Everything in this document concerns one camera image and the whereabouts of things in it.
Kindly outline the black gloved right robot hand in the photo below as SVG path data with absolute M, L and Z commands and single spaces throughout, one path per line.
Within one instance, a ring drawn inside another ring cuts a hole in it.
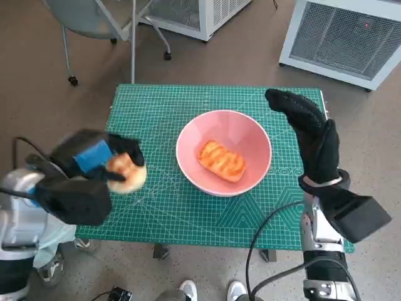
M 338 179 L 340 140 L 335 121 L 302 95 L 269 88 L 265 97 L 271 110 L 285 114 L 296 133 L 304 176 L 317 184 Z

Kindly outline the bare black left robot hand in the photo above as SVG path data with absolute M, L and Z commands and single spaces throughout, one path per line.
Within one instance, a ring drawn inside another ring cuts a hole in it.
M 68 177 L 83 176 L 87 179 L 122 182 L 126 177 L 108 171 L 106 163 L 113 156 L 124 153 L 136 166 L 145 165 L 139 140 L 104 130 L 81 129 L 63 139 L 49 158 Z

